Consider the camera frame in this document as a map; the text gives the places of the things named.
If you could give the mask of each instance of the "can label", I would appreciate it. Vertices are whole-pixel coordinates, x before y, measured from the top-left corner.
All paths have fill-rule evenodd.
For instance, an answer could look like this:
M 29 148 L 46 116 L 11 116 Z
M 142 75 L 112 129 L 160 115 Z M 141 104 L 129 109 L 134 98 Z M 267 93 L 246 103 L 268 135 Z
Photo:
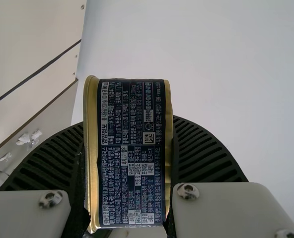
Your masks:
M 162 225 L 164 81 L 100 80 L 97 101 L 100 225 Z

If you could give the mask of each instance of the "can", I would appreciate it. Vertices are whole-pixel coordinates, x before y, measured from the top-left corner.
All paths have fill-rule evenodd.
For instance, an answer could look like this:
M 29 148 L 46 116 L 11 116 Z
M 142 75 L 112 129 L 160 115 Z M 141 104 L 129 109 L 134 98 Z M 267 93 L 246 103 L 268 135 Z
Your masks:
M 170 199 L 169 82 L 89 76 L 83 113 L 88 231 L 161 226 Z

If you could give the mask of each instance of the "barcode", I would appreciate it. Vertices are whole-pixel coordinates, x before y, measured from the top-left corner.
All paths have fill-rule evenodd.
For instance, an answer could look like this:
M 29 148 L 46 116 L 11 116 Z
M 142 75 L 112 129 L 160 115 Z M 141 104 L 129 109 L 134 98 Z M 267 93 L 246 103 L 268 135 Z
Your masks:
M 143 144 L 154 145 L 155 144 L 155 132 L 143 132 Z

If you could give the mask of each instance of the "metal screw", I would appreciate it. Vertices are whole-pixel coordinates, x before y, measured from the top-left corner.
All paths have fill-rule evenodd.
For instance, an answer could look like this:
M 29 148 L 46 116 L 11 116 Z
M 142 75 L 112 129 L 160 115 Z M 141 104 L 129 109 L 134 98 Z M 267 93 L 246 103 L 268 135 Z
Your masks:
M 195 200 L 199 197 L 199 190 L 190 183 L 182 183 L 177 188 L 177 193 L 180 197 L 186 200 Z
M 275 233 L 275 238 L 294 238 L 294 232 L 289 230 L 280 230 Z
M 63 199 L 63 195 L 60 191 L 50 191 L 42 195 L 39 200 L 39 207 L 47 209 L 58 205 Z

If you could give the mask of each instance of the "white wall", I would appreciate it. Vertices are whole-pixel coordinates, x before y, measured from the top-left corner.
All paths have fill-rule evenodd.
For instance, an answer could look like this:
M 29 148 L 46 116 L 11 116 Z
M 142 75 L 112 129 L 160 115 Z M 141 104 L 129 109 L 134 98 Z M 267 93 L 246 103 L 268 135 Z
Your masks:
M 294 0 L 89 0 L 77 77 L 90 74 L 168 79 L 174 114 L 294 220 Z

